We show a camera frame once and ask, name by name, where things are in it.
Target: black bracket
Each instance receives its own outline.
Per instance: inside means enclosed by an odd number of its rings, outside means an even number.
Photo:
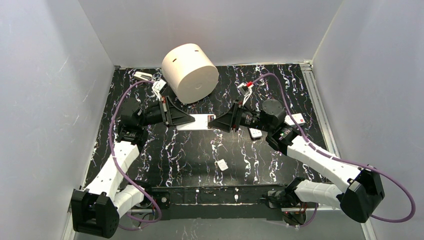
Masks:
[[[171,101],[169,96],[162,97],[162,103],[159,103],[162,120],[167,126],[178,126],[195,121],[193,116],[183,112]]]
[[[120,124],[131,128],[164,123],[166,126],[178,126],[195,121],[195,118],[183,112],[171,101],[169,96],[162,97],[146,110],[141,110],[135,98],[127,98],[120,107]]]
[[[242,103],[238,100],[234,101],[231,108],[223,114],[217,116],[214,120],[210,121],[207,125],[210,128],[222,130],[224,132],[231,132],[232,129],[236,131],[240,127],[242,119]]]

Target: marble table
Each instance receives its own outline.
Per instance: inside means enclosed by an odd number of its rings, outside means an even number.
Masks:
[[[227,111],[232,102],[241,99],[237,85],[249,82],[260,75],[274,73],[285,86],[292,113],[302,113],[305,132],[309,139],[325,148],[324,138],[298,64],[231,65],[218,66],[219,80],[215,90],[199,102],[183,105],[168,87],[163,96],[170,96],[176,106],[189,114],[216,114]],[[86,177],[86,185],[99,173],[109,157],[108,128],[121,94],[137,80],[136,71],[162,77],[160,68],[117,69],[114,72],[108,98],[104,107],[97,140]],[[156,101],[151,85],[141,85],[132,90],[130,98],[136,98],[142,108]],[[273,79],[261,80],[254,87],[251,99],[246,103],[259,110],[266,99],[282,101],[278,85]],[[149,182],[156,187],[204,187],[235,185],[288,184],[295,177],[314,182],[327,182],[313,169],[301,162],[274,151],[265,141],[253,141],[242,127],[238,132],[221,130],[178,131],[164,124],[148,127],[147,144],[128,170],[132,179]],[[215,161],[224,159],[228,169],[221,171]]]

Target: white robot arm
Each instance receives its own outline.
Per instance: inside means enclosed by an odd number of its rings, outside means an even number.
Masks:
[[[320,203],[341,209],[351,219],[365,223],[385,197],[380,175],[332,160],[309,146],[297,128],[286,122],[286,111],[275,99],[267,99],[261,111],[253,111],[235,101],[225,113],[209,122],[209,127],[225,132],[240,126],[267,132],[266,142],[276,151],[299,160],[329,179],[333,184],[316,183],[297,177],[284,190],[269,191],[265,196],[273,208],[295,207],[299,203]]]
[[[195,121],[194,117],[178,109],[169,97],[161,97],[159,90],[157,93],[160,99],[147,110],[141,110],[135,98],[127,98],[119,110],[120,122],[114,152],[124,173],[146,144],[148,132],[145,126],[158,123],[177,126]],[[70,205],[73,229],[76,232],[104,238],[113,236],[119,219],[144,200],[144,195],[133,185],[127,185],[117,193],[122,180],[123,176],[111,155],[86,188],[73,191]],[[145,183],[134,182],[146,189]]]

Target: white cylinder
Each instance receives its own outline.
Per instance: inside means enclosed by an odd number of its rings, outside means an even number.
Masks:
[[[191,104],[209,95],[219,73],[202,49],[193,43],[171,50],[162,61],[162,74],[179,101]]]

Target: gray wall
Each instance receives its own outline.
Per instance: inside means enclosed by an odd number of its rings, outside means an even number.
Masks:
[[[313,63],[341,155],[388,172],[415,198],[411,221],[372,221],[378,239],[424,235],[423,26],[423,1],[346,0]],[[375,214],[405,217],[407,197],[383,184]]]
[[[131,226],[127,217],[121,224]],[[276,225],[264,219],[180,219],[160,221],[143,231],[126,231],[118,228],[111,240],[365,240],[361,225],[342,211],[319,211],[314,221],[300,230]],[[78,233],[76,240],[102,240]]]
[[[79,0],[114,65],[198,44],[215,65],[311,59],[342,0]]]
[[[114,67],[77,0],[0,3],[0,239],[61,239]]]

